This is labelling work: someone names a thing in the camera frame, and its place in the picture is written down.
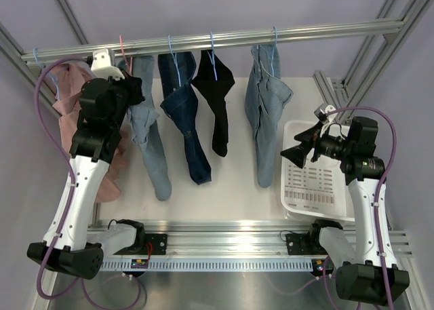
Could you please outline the pink wire hanger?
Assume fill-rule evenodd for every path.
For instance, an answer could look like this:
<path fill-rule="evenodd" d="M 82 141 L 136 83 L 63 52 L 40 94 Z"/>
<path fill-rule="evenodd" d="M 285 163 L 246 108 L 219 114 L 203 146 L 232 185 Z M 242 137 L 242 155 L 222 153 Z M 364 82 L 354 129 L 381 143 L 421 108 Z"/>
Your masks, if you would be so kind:
<path fill-rule="evenodd" d="M 123 45 L 123 37 L 122 37 L 122 35 L 119 36 L 119 44 L 120 44 L 121 53 L 122 53 L 122 56 L 123 56 L 123 60 L 124 60 L 124 62 L 125 62 L 125 65 L 126 65 L 126 67 L 127 67 L 128 73 L 129 73 L 130 75 L 132 75 L 132 74 L 133 74 L 133 71 L 132 71 L 132 67 L 133 67 L 133 58 L 132 58 L 132 57 L 128 58 L 128 57 L 126 56 L 126 54 L 125 54 L 125 49 L 124 49 L 124 45 Z"/>

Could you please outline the light blue denim skirt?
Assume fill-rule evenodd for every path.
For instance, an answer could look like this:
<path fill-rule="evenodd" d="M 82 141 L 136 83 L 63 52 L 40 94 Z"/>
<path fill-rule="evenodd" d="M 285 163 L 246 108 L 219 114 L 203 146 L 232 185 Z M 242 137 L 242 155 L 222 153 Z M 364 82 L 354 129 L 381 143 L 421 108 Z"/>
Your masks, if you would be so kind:
<path fill-rule="evenodd" d="M 132 75 L 142 80 L 144 101 L 131 106 L 127 118 L 132 127 L 132 140 L 141 151 L 155 197 L 159 201 L 166 201 L 172 194 L 172 184 L 168 176 L 167 160 L 157 125 L 159 114 L 153 102 L 154 65 L 155 59 L 152 56 L 139 56 L 132 59 Z"/>

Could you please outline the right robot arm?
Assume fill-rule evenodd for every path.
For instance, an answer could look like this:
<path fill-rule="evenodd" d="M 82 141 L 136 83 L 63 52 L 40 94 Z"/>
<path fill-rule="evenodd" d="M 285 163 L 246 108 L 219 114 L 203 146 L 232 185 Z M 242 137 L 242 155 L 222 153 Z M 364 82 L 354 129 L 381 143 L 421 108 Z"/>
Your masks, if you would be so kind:
<path fill-rule="evenodd" d="M 353 204 L 355 245 L 339 222 L 327 218 L 315 220 L 307 233 L 288 233 L 287 249 L 325 252 L 337 268 L 336 292 L 342 300 L 390 307 L 409 287 L 410 276 L 398 267 L 389 238 L 384 207 L 388 166 L 374 154 L 378 123 L 354 117 L 347 134 L 339 136 L 330 134 L 330 126 L 318 121 L 280 154 L 300 169 L 321 156 L 339 163 Z"/>

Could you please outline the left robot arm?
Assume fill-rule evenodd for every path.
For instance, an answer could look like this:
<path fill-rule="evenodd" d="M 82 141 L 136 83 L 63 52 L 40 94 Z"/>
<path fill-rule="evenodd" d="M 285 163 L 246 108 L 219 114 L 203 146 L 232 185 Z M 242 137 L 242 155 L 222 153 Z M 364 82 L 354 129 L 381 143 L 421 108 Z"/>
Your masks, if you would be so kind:
<path fill-rule="evenodd" d="M 137 77 L 95 78 L 82 86 L 68 158 L 70 176 L 43 240 L 31 243 L 27 250 L 27 256 L 41 268 L 92 279 L 105 256 L 122 249 L 139 254 L 146 248 L 144 226 L 133 220 L 118 220 L 101 234 L 87 236 L 97 192 L 121 141 L 125 114 L 142 101 L 142 80 Z"/>

